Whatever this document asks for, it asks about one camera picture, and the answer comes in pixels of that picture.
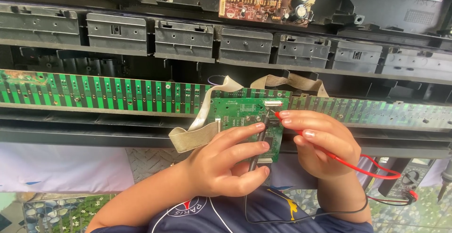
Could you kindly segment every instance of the red test lead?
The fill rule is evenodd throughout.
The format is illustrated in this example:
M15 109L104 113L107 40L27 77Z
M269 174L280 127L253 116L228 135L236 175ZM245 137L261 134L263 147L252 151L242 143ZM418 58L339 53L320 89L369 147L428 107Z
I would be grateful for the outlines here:
M275 111L273 111L273 110L271 110L271 111L275 114L275 116L276 116L280 121L283 120L283 119L279 116L279 112L275 112ZM302 131L302 130L296 130L295 132L298 133L298 135L303 136L303 131ZM356 171L358 171L358 172L360 172L360 173L363 173L363 174L368 175L368 176L372 176L372 177L374 177L374 178L380 178L380 179L385 179L385 180L394 180L394 179L398 179L398 178L401 176L401 174L400 174L399 172L396 172L396 171L393 171L393 170L390 170L390 169L387 169L387 168L384 168L384 167L380 166L376 161L374 161L372 158L370 158L368 155L365 155L365 154L362 154L362 155L360 155L360 156L361 156L361 157L366 157L367 159L369 159L369 160L370 160L375 166L377 166L379 169L381 169L381 170L383 170L383 171L386 171L386 172L388 172L388 173L392 173L392 174L394 174L394 175L393 175L393 176L382 176L382 175L377 175L377 174L374 174L374 173L371 173L371 172L367 172L367 171L365 171L365 170L363 170L363 169L360 169L359 167L356 167L356 166L354 166L354 165L348 163L347 161L342 160L341 158L337 157L337 155L331 153L330 151L327 151L327 150L326 150L325 148L323 148L323 147L315 146L315 148L316 148L316 149L319 149L319 150L322 151L322 152L324 152L324 153L325 153L328 157L330 157L331 159L336 160L336 161L339 161L340 163L344 164L345 166L347 166L347 167L349 167L349 168L352 168L352 169L354 169L354 170L356 170Z

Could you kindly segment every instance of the purple wire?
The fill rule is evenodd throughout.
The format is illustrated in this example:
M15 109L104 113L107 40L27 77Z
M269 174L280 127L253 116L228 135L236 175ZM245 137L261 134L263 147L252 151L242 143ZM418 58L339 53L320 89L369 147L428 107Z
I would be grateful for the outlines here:
M213 86L219 86L219 84L214 84L214 83L210 82L210 78L211 78L211 77L225 77L225 76L223 76L223 75L213 75L213 76L210 76L209 78L207 78L207 82L208 82L209 84L211 84L211 85L213 85Z

